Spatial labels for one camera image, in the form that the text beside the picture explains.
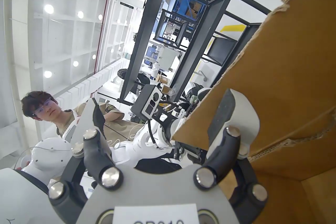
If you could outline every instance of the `black metal frame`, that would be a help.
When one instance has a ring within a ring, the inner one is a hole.
[[[211,1],[207,0],[207,1],[208,1],[207,7],[199,22],[194,22],[191,21],[190,19],[183,19],[182,15],[163,9],[163,11],[166,11],[167,14],[176,15],[183,20],[189,21],[194,24],[198,24],[192,36],[191,43],[187,48],[187,50],[185,51],[186,52],[185,56],[181,60],[177,72],[172,80],[171,86],[173,85],[178,86],[177,86],[177,95],[175,96],[175,98],[170,99],[170,101],[175,101],[180,98],[199,60],[203,57],[204,51],[211,37],[213,36],[220,19],[224,14],[240,21],[243,24],[250,24],[248,21],[241,19],[240,17],[226,11],[226,8],[230,0],[211,0]],[[269,9],[267,9],[266,7],[264,7],[263,5],[259,4],[254,0],[242,0],[242,1],[264,14],[268,14],[270,12]],[[161,2],[162,0],[148,0],[144,8],[143,19],[141,21],[139,32],[135,40],[134,49],[136,51],[133,52],[131,55],[129,68],[127,69],[124,86],[122,88],[120,95],[120,100],[123,100],[126,97],[131,87],[134,85],[134,82],[136,81],[142,60],[144,59],[146,47],[149,42],[150,33],[151,30],[153,29],[156,20],[157,12],[160,9]]]
[[[215,38],[215,40],[214,40],[213,43],[211,44],[211,46],[210,46],[210,48],[209,48],[209,50],[208,50],[208,54],[211,52],[212,47],[213,47],[214,44],[215,44],[215,41],[218,40],[218,39],[219,39],[219,40],[229,40],[229,41],[231,41],[231,42],[237,42],[237,40],[234,40],[234,39],[232,39],[232,38],[226,38],[225,35],[223,35],[223,36],[224,36],[224,37],[212,36],[212,37]],[[223,66],[223,65],[222,65],[223,63],[218,62],[217,60],[215,60],[213,57],[209,56],[208,54],[206,55],[207,57],[210,57],[212,60],[216,61],[216,62],[218,63],[218,65]]]
[[[210,87],[213,87],[219,81],[219,79],[224,74],[224,72],[226,71],[226,69],[234,61],[234,59],[235,59],[236,55],[238,54],[238,52],[240,52],[240,50],[243,49],[243,47],[251,39],[251,38],[245,37],[245,32],[248,32],[249,29],[251,29],[251,28],[258,28],[260,25],[261,25],[261,23],[253,23],[253,24],[249,24],[248,26],[246,26],[246,28],[243,31],[243,33],[241,34],[239,40],[237,41],[237,43],[234,45],[234,47],[231,49],[231,51],[227,55],[226,59],[224,60],[221,69],[217,73],[215,79],[212,81],[212,84],[211,84]]]

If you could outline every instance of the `lab workstation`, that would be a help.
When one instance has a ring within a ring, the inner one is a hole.
[[[0,223],[334,223],[327,0],[0,2]]]

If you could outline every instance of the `ceiling light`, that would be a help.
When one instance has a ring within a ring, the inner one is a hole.
[[[44,6],[44,10],[46,11],[46,13],[48,14],[53,14],[54,13],[54,7],[51,4],[46,4]]]
[[[83,19],[83,17],[84,17],[83,11],[78,11],[77,16],[78,16],[79,19]]]
[[[48,79],[48,78],[50,78],[50,77],[52,76],[52,72],[50,72],[50,71],[45,71],[45,72],[44,72],[44,76]]]

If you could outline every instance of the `small cardboard box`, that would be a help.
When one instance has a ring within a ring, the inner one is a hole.
[[[174,140],[208,149],[227,88],[260,119],[250,160],[269,201],[258,223],[336,223],[336,1],[282,0]],[[228,175],[221,184],[230,196]]]
[[[162,83],[162,84],[167,84],[167,83],[168,83],[168,79],[167,79],[167,77],[165,77],[165,76],[160,76],[160,74],[158,74],[158,75],[156,76],[156,81],[157,81],[157,82],[160,82],[160,83]]]
[[[168,92],[171,90],[171,88],[169,86],[166,86],[166,85],[162,85],[162,93],[163,94],[168,94]]]

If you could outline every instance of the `cable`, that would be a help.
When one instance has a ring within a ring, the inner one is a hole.
[[[107,144],[108,144],[109,147],[113,147],[113,145],[116,144],[117,141],[120,142],[120,139],[117,138],[113,143],[112,143],[112,140],[108,140],[108,141],[107,141]]]
[[[110,128],[109,126],[107,126],[106,124],[104,124],[105,127],[108,127],[109,129],[113,130],[114,132],[116,132],[118,135],[121,135],[123,138],[125,138],[126,140],[128,140],[128,138],[126,136],[123,136],[122,134],[118,133],[116,130]]]
[[[131,128],[131,130],[129,131],[127,140],[129,140],[129,139],[134,139],[134,138],[135,138],[136,134],[131,135],[131,131],[132,131],[135,127],[137,127],[137,126],[139,126],[139,125],[143,125],[143,124],[138,124],[138,125],[135,125],[133,128]]]
[[[157,144],[155,142],[155,139],[154,139],[154,136],[153,136],[153,133],[151,132],[151,127],[150,127],[150,120],[148,121],[148,131],[149,131],[149,134],[150,134],[150,138],[153,142],[153,144],[157,147]]]
[[[52,150],[51,150],[51,149],[42,148],[42,147],[37,147],[37,146],[34,146],[34,147],[28,147],[27,149],[25,149],[25,150],[19,155],[19,157],[18,157],[16,163],[14,164],[14,168],[13,168],[13,170],[15,170],[15,167],[17,166],[18,161],[19,161],[21,155],[22,155],[24,152],[26,152],[28,149],[33,149],[33,148],[39,148],[39,149],[43,149],[43,150],[47,150],[47,151],[52,151],[52,152],[53,152],[53,151],[67,151],[67,152],[70,151],[70,150],[57,150],[57,149],[52,149]]]

